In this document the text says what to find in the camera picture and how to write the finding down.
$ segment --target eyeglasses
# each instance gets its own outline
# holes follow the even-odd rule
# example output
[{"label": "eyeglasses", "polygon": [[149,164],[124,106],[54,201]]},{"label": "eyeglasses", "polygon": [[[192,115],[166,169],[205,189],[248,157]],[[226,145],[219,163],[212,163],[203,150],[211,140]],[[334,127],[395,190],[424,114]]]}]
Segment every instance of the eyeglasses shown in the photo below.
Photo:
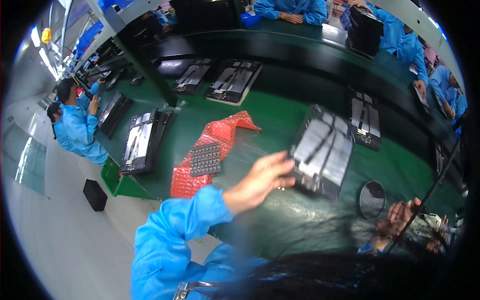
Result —
[{"label": "eyeglasses", "polygon": [[197,290],[198,288],[217,288],[220,284],[218,282],[203,282],[203,281],[195,281],[195,282],[180,282],[177,292],[175,296],[173,296],[173,300],[182,300],[188,297],[188,294],[191,291],[196,291],[205,296],[210,296],[211,293]]}]

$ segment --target red bubble wrap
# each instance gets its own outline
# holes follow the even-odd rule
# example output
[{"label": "red bubble wrap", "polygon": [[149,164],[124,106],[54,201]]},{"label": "red bubble wrap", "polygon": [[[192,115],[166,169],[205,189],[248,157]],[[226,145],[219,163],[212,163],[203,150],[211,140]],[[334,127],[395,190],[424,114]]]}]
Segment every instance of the red bubble wrap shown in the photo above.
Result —
[{"label": "red bubble wrap", "polygon": [[[227,157],[233,147],[237,127],[262,130],[254,125],[248,112],[243,110],[223,120],[208,123],[194,147],[219,142],[221,161]],[[191,151],[179,167],[173,168],[172,186],[170,189],[171,197],[192,198],[201,187],[212,182],[214,174],[190,176],[190,157]]]}]

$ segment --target round mesh filter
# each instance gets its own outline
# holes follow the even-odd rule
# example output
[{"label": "round mesh filter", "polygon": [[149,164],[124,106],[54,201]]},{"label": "round mesh filter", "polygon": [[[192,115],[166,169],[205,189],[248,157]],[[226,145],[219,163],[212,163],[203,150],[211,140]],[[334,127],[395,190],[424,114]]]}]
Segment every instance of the round mesh filter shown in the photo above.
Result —
[{"label": "round mesh filter", "polygon": [[378,181],[367,182],[360,191],[360,211],[367,219],[378,217],[385,208],[385,201],[385,189]]}]

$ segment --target green bin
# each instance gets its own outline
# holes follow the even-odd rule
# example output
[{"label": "green bin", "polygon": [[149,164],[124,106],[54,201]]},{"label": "green bin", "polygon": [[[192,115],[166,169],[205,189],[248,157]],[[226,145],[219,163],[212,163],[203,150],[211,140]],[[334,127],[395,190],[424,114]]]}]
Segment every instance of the green bin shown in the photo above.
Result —
[{"label": "green bin", "polygon": [[154,199],[150,196],[131,176],[122,176],[120,179],[120,167],[110,157],[103,165],[101,177],[112,196],[118,195]]}]

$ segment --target black cable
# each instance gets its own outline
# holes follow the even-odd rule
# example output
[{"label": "black cable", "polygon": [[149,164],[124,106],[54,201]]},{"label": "black cable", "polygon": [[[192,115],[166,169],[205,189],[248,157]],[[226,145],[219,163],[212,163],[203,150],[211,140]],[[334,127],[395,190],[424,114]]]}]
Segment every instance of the black cable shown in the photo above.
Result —
[{"label": "black cable", "polygon": [[423,198],[423,200],[421,201],[421,204],[417,207],[417,209],[413,212],[413,215],[412,217],[410,218],[410,220],[408,221],[408,223],[405,225],[405,227],[402,229],[402,231],[400,232],[400,234],[398,235],[398,237],[394,240],[392,246],[388,249],[387,253],[389,253],[393,247],[398,244],[398,242],[402,239],[405,231],[407,231],[408,227],[410,226],[410,224],[412,224],[413,222],[413,219],[415,219],[415,217],[420,213],[420,211],[422,210],[422,208],[427,204],[427,201],[428,199],[430,198],[430,196],[433,194],[433,192],[437,189],[437,187],[439,186],[440,182],[443,180],[444,176],[445,176],[445,173],[447,172],[448,170],[448,167],[450,166],[450,164],[452,163],[453,161],[453,158],[456,154],[456,152],[458,151],[459,147],[460,147],[460,138],[456,141],[455,143],[455,147],[453,148],[452,150],[452,154],[449,156],[448,160],[447,160],[447,163],[445,164],[444,168],[442,169],[442,171],[440,172],[440,175],[438,176],[437,180],[435,181],[435,183],[432,185],[432,187],[430,187],[430,189],[428,190],[427,194],[425,195],[425,197]]}]

